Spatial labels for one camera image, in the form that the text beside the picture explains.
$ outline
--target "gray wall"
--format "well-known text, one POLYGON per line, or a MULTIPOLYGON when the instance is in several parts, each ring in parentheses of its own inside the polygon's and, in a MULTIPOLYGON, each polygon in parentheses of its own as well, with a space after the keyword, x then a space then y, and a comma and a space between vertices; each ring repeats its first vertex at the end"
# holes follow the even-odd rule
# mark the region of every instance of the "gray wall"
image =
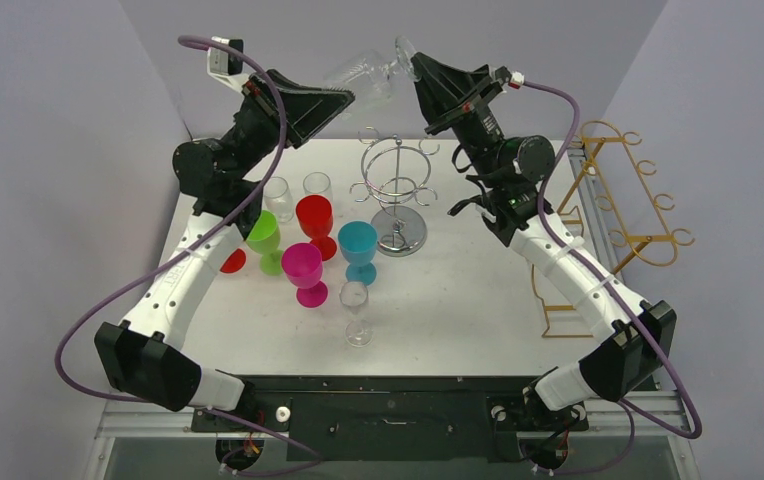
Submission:
MULTIPOLYGON (((183 33, 243 38, 246 52, 299 83, 323 75, 362 50, 393 58, 394 37, 462 69, 507 65, 533 81, 573 92, 587 118, 599 118, 661 12, 665 0, 269 0, 210 2, 121 0, 135 31, 195 135, 222 134, 239 97, 208 79, 202 55, 176 44, 183 33)), ((414 88, 398 84, 394 101, 326 138, 355 138, 373 125, 419 137, 426 126, 414 88)), ((539 92, 496 102, 507 133, 564 136, 567 105, 539 92)))
MULTIPOLYGON (((157 261, 185 139, 115 0, 0 0, 0 478, 81 477, 103 403, 58 379, 53 350, 157 261)), ((106 388, 98 321, 66 364, 106 388)))
POLYGON ((651 183, 676 198, 668 218, 697 238, 673 267, 626 275, 679 314, 672 358, 706 423, 700 470, 764 478, 764 2, 668 2, 605 116, 643 134, 651 183))

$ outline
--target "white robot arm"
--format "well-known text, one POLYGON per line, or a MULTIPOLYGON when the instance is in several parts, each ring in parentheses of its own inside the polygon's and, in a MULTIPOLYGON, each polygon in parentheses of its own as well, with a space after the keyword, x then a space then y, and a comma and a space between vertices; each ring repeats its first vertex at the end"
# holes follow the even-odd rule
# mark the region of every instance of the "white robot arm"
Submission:
MULTIPOLYGON (((208 213, 191 215, 172 255, 188 250, 221 220, 221 217, 208 213)), ((231 225, 223 227, 208 243, 189 251, 173 268, 156 277, 146 294, 123 317, 129 331, 160 340, 181 351, 194 312, 220 267, 242 243, 241 232, 231 225)), ((202 368, 199 384, 187 404, 233 410, 243 391, 241 380, 211 368, 202 368)))
MULTIPOLYGON (((235 50, 240 40, 215 38, 235 50)), ((214 369, 201 368, 181 353, 194 312, 220 267, 249 235, 261 212, 254 198, 237 216, 258 182, 244 177, 279 143, 280 106, 285 144, 299 148, 355 100, 352 92, 299 85, 269 70, 272 84, 241 72, 239 59, 210 48, 208 73, 243 94, 234 126, 226 134, 183 143, 173 153, 182 193, 197 199, 174 255, 179 263, 157 276, 147 293, 118 325, 102 324, 94 336, 111 385, 170 410, 214 407, 241 413, 254 408, 253 386, 214 369), (225 223, 212 237, 206 233, 225 223)))
MULTIPOLYGON (((539 217, 527 222, 527 228, 517 230, 509 248, 531 262, 582 316, 588 329, 598 343, 609 341, 615 334, 614 322, 629 325, 630 319, 609 295, 604 286, 579 260, 570 255, 576 250, 593 263, 606 281, 613 282, 621 297, 630 305, 636 305, 636 315, 644 312, 641 304, 645 299, 618 282, 587 250, 582 248, 583 239, 573 237, 565 228, 558 214, 547 215, 553 231, 567 239, 565 248, 558 248, 544 229, 539 217)), ((583 378, 579 362, 562 366, 541 379, 535 386, 538 396, 550 410, 560 410, 597 394, 583 378)))

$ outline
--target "clear wine glass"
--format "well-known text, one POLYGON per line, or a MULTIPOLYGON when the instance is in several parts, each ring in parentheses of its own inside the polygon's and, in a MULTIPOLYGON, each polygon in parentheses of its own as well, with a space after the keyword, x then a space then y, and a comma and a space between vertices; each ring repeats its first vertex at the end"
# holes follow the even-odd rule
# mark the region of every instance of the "clear wine glass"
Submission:
POLYGON ((416 50, 402 35, 394 41, 397 59, 387 61, 376 50, 365 50, 347 60, 324 76, 323 84, 330 88, 347 89, 355 95, 355 101, 341 114, 351 115, 372 110, 391 101, 394 85, 391 79, 405 73, 417 80, 411 57, 416 50))
POLYGON ((338 295, 341 305, 350 312, 350 323, 344 330, 347 343, 354 347, 364 347, 373 340, 373 326, 367 320, 368 294, 367 286, 362 282, 347 282, 341 287, 338 295))

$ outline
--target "white table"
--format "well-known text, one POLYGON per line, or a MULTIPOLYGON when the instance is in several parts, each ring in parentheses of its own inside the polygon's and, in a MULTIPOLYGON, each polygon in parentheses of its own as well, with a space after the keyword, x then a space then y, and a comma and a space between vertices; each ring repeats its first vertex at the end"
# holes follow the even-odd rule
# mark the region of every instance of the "white table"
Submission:
MULTIPOLYGON (((417 146, 416 141, 405 143, 417 146)), ((426 244, 408 257, 377 254, 374 261, 379 274, 370 286, 367 309, 375 329, 370 345, 351 347, 344 338, 348 316, 337 292, 345 282, 347 262, 340 253, 325 264, 326 303, 306 309, 296 302, 295 287, 284 276, 261 273, 258 255, 244 247, 246 266, 215 279, 188 330, 183 353, 200 365, 234 374, 467 376, 540 375, 593 349, 590 338, 542 338, 545 320, 532 293, 528 263, 506 249, 472 207, 455 218, 447 215, 454 203, 477 190, 450 164, 457 143, 427 140, 424 149, 433 150, 437 144, 441 149, 430 157, 428 186, 439 199, 429 207, 410 204, 426 220, 426 244)), ((348 193, 349 186, 361 180, 359 162, 365 148, 357 140, 312 140, 287 150, 277 170, 276 175, 288 180, 295 201, 302 198, 305 175, 321 171, 331 177, 333 238, 345 223, 370 221, 379 211, 377 202, 353 201, 363 196, 363 187, 357 187, 355 195, 348 193)), ((270 158, 248 178, 260 178, 270 158)), ((459 162, 465 161, 461 155, 459 162)), ((380 159, 378 165, 374 180, 393 177, 393 161, 380 159)), ((417 180, 425 176, 421 159, 404 157, 403 165, 403 173, 417 180)), ((558 205, 572 182, 565 157, 551 180, 548 200, 558 205)), ((426 201, 430 195, 424 194, 426 201)), ((178 201, 165 260, 182 235, 193 201, 184 195, 178 201)), ((575 196, 570 205, 577 204, 575 196)), ((282 248, 308 241, 296 218, 282 224, 281 232, 282 248)), ((540 291, 551 303, 565 303, 551 288, 540 291)))

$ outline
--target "wine glass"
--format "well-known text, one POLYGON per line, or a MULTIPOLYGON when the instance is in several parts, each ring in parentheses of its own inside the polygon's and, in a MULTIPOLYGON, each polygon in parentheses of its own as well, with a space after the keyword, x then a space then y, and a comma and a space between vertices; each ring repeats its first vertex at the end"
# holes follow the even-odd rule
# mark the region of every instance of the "wine glass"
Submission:
POLYGON ((376 266, 371 262, 376 255, 378 241, 376 228, 367 222, 355 221, 341 227, 338 231, 338 244, 350 264, 347 267, 348 281, 370 285, 376 280, 376 266))
POLYGON ((229 255, 229 258, 223 262, 223 266, 220 267, 220 273, 237 273, 247 263, 247 254, 240 248, 229 255))
POLYGON ((297 203, 297 220, 303 233, 311 238, 311 244, 320 249, 323 261, 335 256, 338 245, 329 237, 335 219, 332 204, 321 195, 309 195, 297 203))
POLYGON ((394 41, 394 47, 397 59, 392 62, 376 50, 365 50, 324 76, 325 86, 343 88, 355 95, 355 101, 341 113, 342 119, 391 101, 394 95, 391 79, 394 76, 406 73, 412 80, 417 80, 411 63, 411 57, 416 53, 414 46, 400 35, 394 41))
POLYGON ((306 175, 303 179, 303 192, 305 196, 320 195, 326 197, 326 200, 329 200, 329 203, 334 206, 332 180, 329 179, 329 175, 323 172, 313 172, 306 175))
POLYGON ((287 223, 294 218, 294 198, 288 182, 282 177, 270 177, 264 184, 264 205, 276 215, 279 223, 287 223))
POLYGON ((288 281, 297 287, 297 301, 306 308, 323 305, 329 289, 321 282, 323 257, 320 250, 310 243, 291 245, 282 255, 282 269, 288 281))
POLYGON ((279 233, 279 223, 276 216, 267 210, 261 211, 261 216, 247 235, 247 245, 253 252, 261 255, 258 262, 261 271, 267 275, 282 274, 282 250, 279 250, 279 242, 282 236, 279 233))
POLYGON ((366 318, 367 286, 362 282, 347 282, 338 294, 341 305, 350 312, 352 320, 344 330, 347 343, 354 347, 364 347, 373 340, 373 326, 366 318))

